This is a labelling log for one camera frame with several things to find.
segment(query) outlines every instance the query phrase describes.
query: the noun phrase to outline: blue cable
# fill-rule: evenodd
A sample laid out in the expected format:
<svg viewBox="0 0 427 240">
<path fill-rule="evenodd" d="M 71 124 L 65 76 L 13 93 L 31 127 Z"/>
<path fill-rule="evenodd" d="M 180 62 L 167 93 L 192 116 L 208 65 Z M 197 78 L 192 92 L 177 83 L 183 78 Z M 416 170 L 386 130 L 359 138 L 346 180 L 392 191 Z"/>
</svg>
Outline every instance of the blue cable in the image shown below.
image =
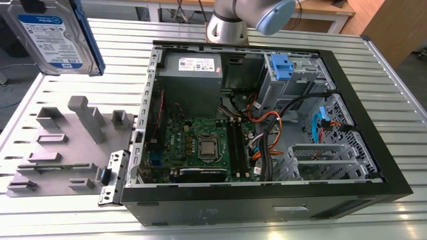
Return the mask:
<svg viewBox="0 0 427 240">
<path fill-rule="evenodd" d="M 319 136 L 318 136 L 318 118 L 322 119 L 322 113 L 318 112 L 312 117 L 311 122 L 311 133 L 312 133 L 312 139 L 315 143 L 319 143 Z"/>
<path fill-rule="evenodd" d="M 5 108 L 8 108 L 8 107 L 12 107 L 12 106 L 15 106 L 16 104 L 20 104 L 20 102 L 21 102 L 21 101 L 19 101 L 19 102 L 16 102 L 16 103 L 13 103 L 13 104 L 11 104 L 11 105 L 7 105 L 7 106 L 0 106 L 0 109 L 5 109 Z"/>
</svg>

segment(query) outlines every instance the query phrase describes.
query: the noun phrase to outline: blue hard drive label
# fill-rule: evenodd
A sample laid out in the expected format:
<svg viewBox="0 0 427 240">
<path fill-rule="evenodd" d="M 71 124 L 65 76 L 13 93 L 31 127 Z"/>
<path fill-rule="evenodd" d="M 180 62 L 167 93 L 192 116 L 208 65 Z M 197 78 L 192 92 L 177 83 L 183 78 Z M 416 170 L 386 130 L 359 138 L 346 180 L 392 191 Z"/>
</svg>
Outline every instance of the blue hard drive label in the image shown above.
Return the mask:
<svg viewBox="0 0 427 240">
<path fill-rule="evenodd" d="M 81 58 L 71 41 L 72 35 L 67 32 L 63 19 L 45 15 L 19 15 L 17 19 L 44 60 L 56 68 L 81 68 Z"/>
</svg>

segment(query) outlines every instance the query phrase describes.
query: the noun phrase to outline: aluminum table surface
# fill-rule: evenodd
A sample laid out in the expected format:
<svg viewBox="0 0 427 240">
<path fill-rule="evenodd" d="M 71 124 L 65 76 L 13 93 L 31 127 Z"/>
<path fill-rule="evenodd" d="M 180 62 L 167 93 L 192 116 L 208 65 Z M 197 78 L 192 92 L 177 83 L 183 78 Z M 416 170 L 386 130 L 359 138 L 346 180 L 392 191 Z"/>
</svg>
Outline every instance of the aluminum table surface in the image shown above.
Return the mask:
<svg viewBox="0 0 427 240">
<path fill-rule="evenodd" d="M 249 30 L 251 45 L 331 50 L 395 157 L 414 194 L 335 220 L 205 226 L 143 227 L 124 207 L 97 207 L 97 195 L 8 198 L 7 185 L 35 138 L 44 106 L 69 112 L 72 95 L 85 95 L 101 113 L 137 114 L 152 40 L 204 41 L 201 25 L 89 19 L 104 76 L 41 76 L 0 136 L 0 237 L 88 239 L 427 239 L 426 111 L 374 45 L 358 36 Z"/>
</svg>

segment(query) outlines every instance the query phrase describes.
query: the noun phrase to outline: white label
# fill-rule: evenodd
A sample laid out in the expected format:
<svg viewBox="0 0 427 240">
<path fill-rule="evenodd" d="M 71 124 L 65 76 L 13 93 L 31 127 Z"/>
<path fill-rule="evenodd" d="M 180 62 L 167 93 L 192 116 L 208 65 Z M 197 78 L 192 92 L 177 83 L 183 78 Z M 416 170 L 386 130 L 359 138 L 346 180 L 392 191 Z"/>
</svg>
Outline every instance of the white label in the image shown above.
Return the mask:
<svg viewBox="0 0 427 240">
<path fill-rule="evenodd" d="M 261 168 L 260 167 L 253 167 L 253 174 L 261 175 Z"/>
<path fill-rule="evenodd" d="M 77 49 L 65 37 L 69 33 L 65 32 L 63 20 L 57 16 L 45 15 L 19 15 L 17 18 L 44 60 L 56 68 L 81 68 Z"/>
<path fill-rule="evenodd" d="M 179 59 L 179 71 L 215 72 L 213 58 L 187 58 Z"/>
<path fill-rule="evenodd" d="M 252 105 L 253 105 L 253 107 L 256 107 L 257 109 L 260 109 L 260 108 L 261 108 L 261 105 L 259 104 L 259 102 L 257 102 L 257 101 L 255 101 Z"/>
</svg>

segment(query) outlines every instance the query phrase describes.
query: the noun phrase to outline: metal bracket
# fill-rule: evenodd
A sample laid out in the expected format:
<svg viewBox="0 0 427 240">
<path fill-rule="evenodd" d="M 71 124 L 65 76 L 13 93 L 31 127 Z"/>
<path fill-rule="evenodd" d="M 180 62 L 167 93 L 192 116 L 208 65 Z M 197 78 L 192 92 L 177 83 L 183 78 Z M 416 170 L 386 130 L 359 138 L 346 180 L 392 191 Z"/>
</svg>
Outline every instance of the metal bracket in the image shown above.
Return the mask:
<svg viewBox="0 0 427 240">
<path fill-rule="evenodd" d="M 127 150 L 116 151 L 109 156 L 105 169 L 100 174 L 101 183 L 108 183 L 101 188 L 97 206 L 123 206 L 120 203 L 121 191 L 125 185 L 125 174 L 131 153 Z"/>
</svg>

